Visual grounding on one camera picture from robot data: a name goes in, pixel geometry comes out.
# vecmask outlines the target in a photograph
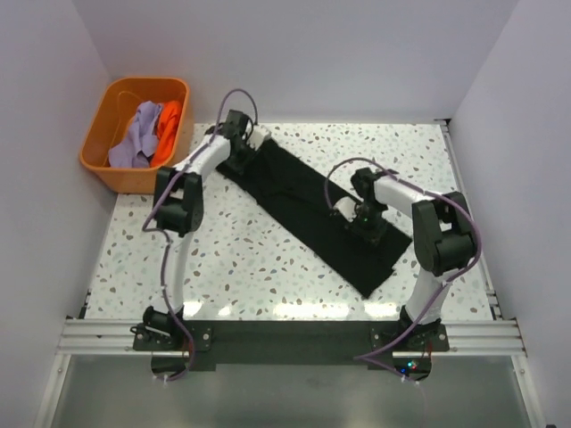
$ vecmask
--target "white wall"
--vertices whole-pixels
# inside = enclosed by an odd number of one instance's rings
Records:
[[[113,76],[186,78],[199,120],[241,86],[304,121],[451,117],[517,2],[73,1]]]
[[[0,426],[29,428],[112,207],[78,162],[109,76],[69,0],[4,3],[0,58]]]
[[[571,3],[520,0],[451,123],[500,303],[571,426]]]

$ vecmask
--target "orange plastic container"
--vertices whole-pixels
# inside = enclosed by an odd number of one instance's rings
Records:
[[[181,121],[173,151],[164,165],[182,161],[188,155],[194,130],[189,98],[190,89],[179,78],[122,78],[111,83],[81,148],[81,164],[117,193],[153,193],[159,167],[111,168],[108,151],[121,142],[140,103],[178,100],[182,104]]]

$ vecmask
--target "white table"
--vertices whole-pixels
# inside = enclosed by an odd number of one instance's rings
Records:
[[[425,189],[457,189],[438,125],[267,124],[276,141],[319,173],[352,157],[375,158]],[[196,125],[193,144],[208,126]],[[337,171],[350,190],[362,164]],[[160,235],[143,234],[152,196],[120,195],[91,283],[86,318],[140,319],[160,295]],[[412,245],[395,272],[368,300],[317,258],[247,193],[218,172],[206,181],[205,215],[186,263],[185,317],[195,319],[383,320],[398,317],[412,293],[418,264]],[[394,210],[385,217],[408,235],[412,224]],[[175,239],[174,248],[179,239]],[[482,269],[453,285],[443,319],[489,320]]]

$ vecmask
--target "black fabric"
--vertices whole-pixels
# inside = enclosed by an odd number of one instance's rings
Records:
[[[263,144],[242,176],[224,164],[218,171],[253,196],[364,297],[391,276],[394,263],[410,245],[410,238],[392,225],[377,247],[345,230],[338,218],[330,216],[325,178],[273,140]],[[329,194],[333,203],[350,196],[334,183]]]

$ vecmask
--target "gray floor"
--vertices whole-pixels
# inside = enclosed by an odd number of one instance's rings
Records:
[[[509,358],[440,358],[424,428],[526,428]],[[421,392],[350,366],[220,366],[170,383],[149,358],[74,358],[54,428],[420,427]]]

